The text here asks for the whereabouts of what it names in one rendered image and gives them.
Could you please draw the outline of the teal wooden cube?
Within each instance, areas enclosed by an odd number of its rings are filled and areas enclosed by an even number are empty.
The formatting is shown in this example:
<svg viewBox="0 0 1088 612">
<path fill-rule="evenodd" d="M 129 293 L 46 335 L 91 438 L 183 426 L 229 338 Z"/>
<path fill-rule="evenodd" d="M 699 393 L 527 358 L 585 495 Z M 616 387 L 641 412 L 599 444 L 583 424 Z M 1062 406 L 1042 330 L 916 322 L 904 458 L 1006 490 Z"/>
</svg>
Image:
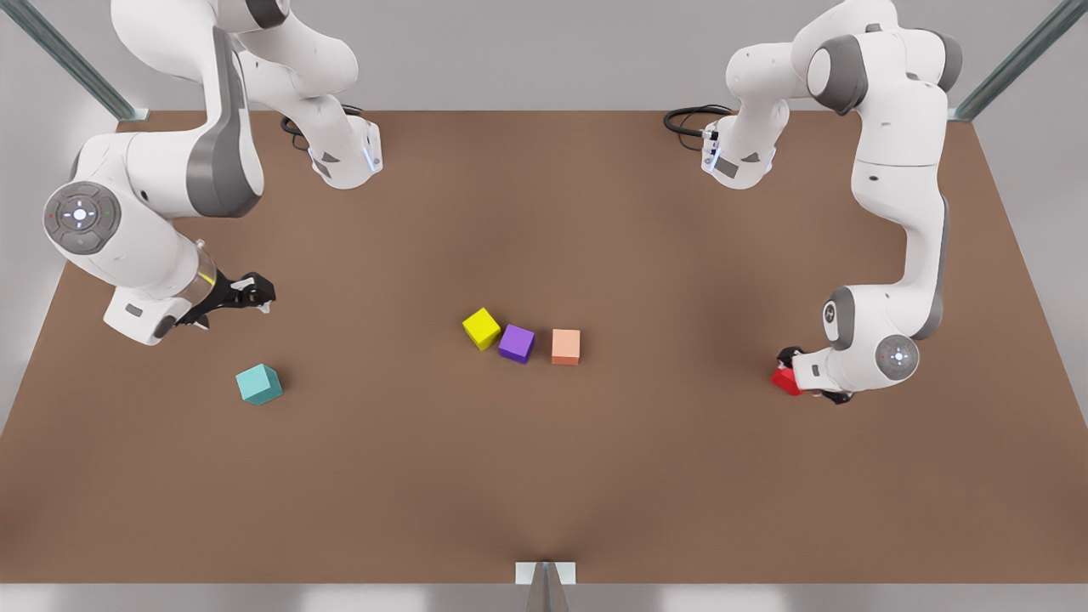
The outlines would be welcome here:
<svg viewBox="0 0 1088 612">
<path fill-rule="evenodd" d="M 242 399 L 252 405 L 262 405 L 283 395 L 283 387 L 275 369 L 265 364 L 254 365 L 235 376 Z"/>
</svg>

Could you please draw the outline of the yellow wooden cube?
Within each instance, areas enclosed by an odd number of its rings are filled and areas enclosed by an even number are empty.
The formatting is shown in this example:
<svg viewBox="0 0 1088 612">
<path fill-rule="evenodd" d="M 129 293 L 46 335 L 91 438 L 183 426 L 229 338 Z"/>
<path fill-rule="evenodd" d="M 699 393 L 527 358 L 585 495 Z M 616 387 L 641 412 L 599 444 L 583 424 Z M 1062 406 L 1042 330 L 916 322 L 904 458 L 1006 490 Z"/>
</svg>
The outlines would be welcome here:
<svg viewBox="0 0 1088 612">
<path fill-rule="evenodd" d="M 487 309 L 479 309 L 471 314 L 463 320 L 462 328 L 479 351 L 486 351 L 502 333 L 500 325 Z"/>
</svg>

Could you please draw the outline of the purple wooden cube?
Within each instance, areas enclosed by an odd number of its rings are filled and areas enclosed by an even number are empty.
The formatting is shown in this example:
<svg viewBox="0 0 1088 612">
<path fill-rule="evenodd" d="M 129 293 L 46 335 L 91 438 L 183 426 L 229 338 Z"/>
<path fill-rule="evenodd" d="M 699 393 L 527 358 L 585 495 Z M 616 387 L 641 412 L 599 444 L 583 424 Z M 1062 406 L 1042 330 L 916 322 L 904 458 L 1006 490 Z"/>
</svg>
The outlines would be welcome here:
<svg viewBox="0 0 1088 612">
<path fill-rule="evenodd" d="M 536 334 L 532 330 L 516 325 L 506 325 L 500 336 L 500 357 L 526 365 L 536 344 Z"/>
</svg>

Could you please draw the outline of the silver frame post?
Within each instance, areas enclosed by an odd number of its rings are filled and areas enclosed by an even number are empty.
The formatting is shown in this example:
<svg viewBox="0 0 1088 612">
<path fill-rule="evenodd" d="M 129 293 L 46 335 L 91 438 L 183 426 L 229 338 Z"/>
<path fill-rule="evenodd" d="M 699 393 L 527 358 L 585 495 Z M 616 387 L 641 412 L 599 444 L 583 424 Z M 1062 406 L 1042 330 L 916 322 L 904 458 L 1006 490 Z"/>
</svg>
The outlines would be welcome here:
<svg viewBox="0 0 1088 612">
<path fill-rule="evenodd" d="M 1085 15 L 1088 0 L 1062 0 L 960 105 L 949 110 L 948 121 L 974 121 Z"/>
<path fill-rule="evenodd" d="M 574 562 L 516 562 L 514 582 L 529 588 L 527 612 L 569 612 L 564 586 L 574 585 Z"/>
<path fill-rule="evenodd" d="M 102 105 L 110 115 L 120 122 L 144 122 L 150 117 L 150 111 L 136 108 L 98 73 L 92 63 L 81 54 L 71 42 L 57 30 L 54 24 L 30 4 L 30 0 L 0 0 L 0 10 L 7 13 L 18 28 L 30 36 L 34 42 L 42 48 L 61 66 L 70 77 L 73 77 Z"/>
</svg>

